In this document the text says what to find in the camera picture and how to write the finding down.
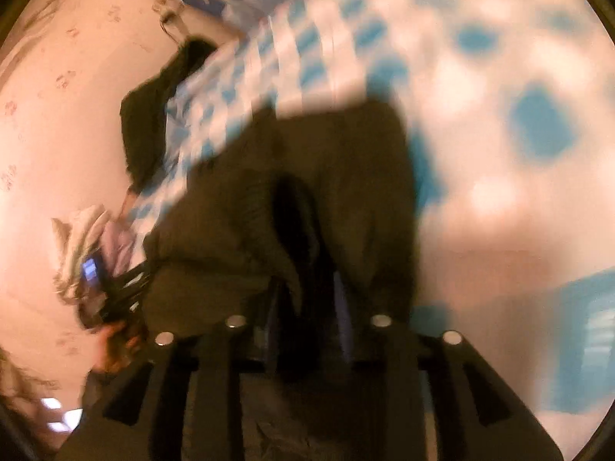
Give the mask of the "person's left hand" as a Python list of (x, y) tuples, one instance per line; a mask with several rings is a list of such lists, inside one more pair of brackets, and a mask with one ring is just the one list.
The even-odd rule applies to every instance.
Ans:
[(97, 332), (92, 370), (118, 373), (143, 348), (148, 330), (134, 320), (117, 320), (102, 325)]

